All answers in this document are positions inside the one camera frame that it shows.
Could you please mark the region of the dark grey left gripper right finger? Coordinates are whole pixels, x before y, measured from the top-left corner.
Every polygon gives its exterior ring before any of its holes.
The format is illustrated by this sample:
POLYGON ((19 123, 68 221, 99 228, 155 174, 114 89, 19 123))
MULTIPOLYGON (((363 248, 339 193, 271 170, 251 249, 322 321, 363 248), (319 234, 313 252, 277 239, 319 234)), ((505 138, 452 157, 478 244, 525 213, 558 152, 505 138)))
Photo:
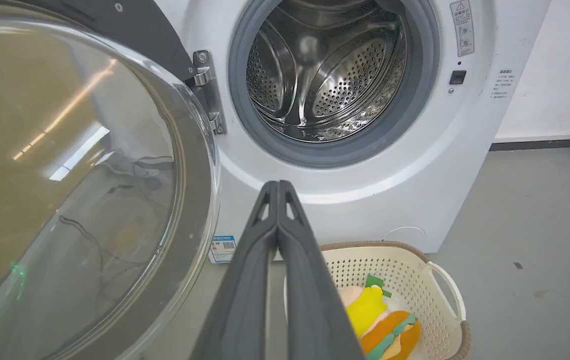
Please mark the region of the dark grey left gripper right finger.
POLYGON ((364 355, 291 182, 278 183, 277 237, 286 265, 288 358, 362 360, 364 355))

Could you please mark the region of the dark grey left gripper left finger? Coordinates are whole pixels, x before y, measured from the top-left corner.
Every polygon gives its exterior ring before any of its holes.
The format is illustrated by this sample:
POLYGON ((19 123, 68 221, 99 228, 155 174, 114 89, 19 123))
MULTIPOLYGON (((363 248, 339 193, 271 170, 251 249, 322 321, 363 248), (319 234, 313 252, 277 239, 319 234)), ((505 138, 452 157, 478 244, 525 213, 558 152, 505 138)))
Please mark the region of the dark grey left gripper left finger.
POLYGON ((192 360, 265 358, 269 267, 277 248, 277 191, 276 180, 260 190, 195 342, 192 360))

